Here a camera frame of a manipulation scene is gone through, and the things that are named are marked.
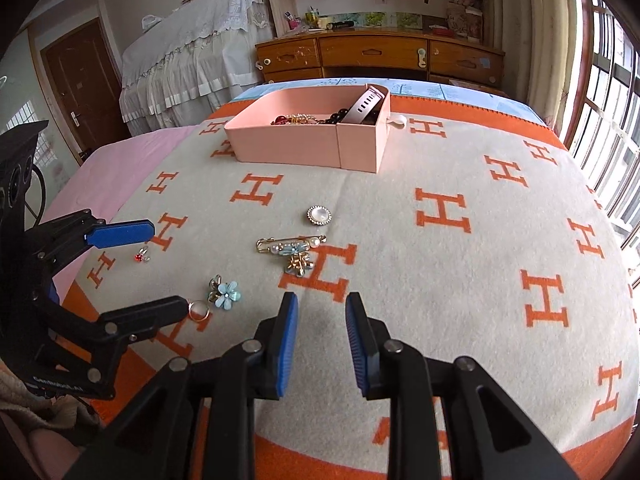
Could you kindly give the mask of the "left forearm knit sleeve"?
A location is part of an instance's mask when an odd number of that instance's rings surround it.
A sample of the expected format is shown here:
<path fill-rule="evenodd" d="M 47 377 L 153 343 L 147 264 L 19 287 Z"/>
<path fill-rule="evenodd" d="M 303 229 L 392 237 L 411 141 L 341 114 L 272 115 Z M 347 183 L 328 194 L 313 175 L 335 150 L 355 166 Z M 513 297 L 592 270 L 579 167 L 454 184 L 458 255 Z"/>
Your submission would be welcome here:
<path fill-rule="evenodd" d="M 62 479 L 104 428 L 74 396 L 36 396 L 1 367 L 1 477 Z"/>

